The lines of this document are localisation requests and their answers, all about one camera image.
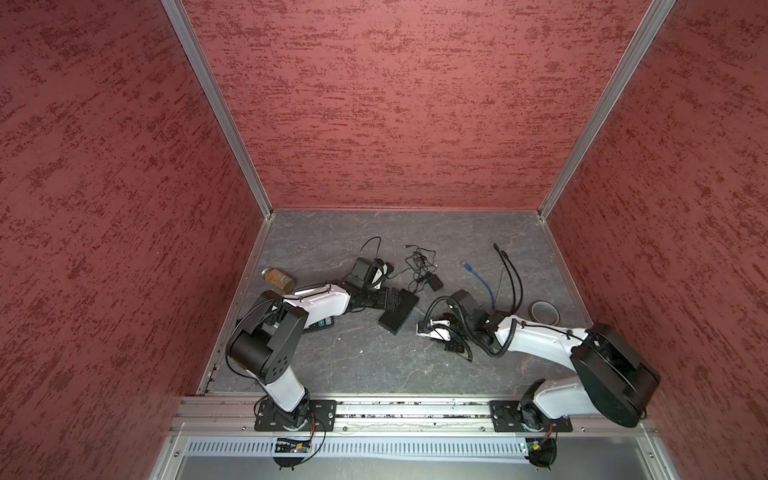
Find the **black network switch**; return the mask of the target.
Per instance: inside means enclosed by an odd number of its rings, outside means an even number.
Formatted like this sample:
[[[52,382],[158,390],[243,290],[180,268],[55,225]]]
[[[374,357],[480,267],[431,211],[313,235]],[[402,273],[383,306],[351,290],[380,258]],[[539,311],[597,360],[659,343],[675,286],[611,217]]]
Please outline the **black network switch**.
[[[391,289],[378,324],[392,335],[397,335],[418,303],[418,296],[407,289]]]

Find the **black power adapter with cable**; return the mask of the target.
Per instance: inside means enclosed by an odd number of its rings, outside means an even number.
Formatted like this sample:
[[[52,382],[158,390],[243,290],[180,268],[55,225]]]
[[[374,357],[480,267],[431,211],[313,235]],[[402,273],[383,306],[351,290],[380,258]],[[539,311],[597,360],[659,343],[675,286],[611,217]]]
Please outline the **black power adapter with cable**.
[[[441,291],[444,288],[444,283],[436,273],[437,252],[416,244],[406,244],[403,248],[410,251],[405,258],[407,270],[412,273],[408,290],[413,294],[422,292],[425,287],[433,292]]]

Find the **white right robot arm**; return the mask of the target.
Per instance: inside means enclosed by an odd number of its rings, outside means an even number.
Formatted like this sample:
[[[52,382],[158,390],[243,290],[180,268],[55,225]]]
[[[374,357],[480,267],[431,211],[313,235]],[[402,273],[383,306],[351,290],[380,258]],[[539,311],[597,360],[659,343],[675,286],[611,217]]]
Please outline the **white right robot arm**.
[[[447,312],[430,313],[440,304]],[[569,432],[574,417],[600,415],[616,425],[636,427],[660,385],[659,373],[607,324],[566,328],[487,312],[466,291],[441,296],[417,324],[422,337],[473,359],[476,349],[492,358],[520,353],[560,365],[570,376],[534,381],[517,400],[490,402],[497,432]]]

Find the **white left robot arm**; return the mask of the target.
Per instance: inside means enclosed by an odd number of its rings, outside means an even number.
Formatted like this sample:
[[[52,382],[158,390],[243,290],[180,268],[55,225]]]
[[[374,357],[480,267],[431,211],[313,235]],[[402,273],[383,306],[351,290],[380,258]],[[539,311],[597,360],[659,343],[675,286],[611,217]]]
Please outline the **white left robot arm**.
[[[308,389],[291,361],[302,335],[327,329],[338,317],[380,310],[379,325],[397,334],[418,304],[404,288],[386,284],[393,266],[380,259],[358,258],[342,280],[289,294],[264,292],[237,321],[225,345],[225,361],[236,375],[255,381],[266,398],[254,414],[271,414],[278,427],[301,431],[313,427]]]

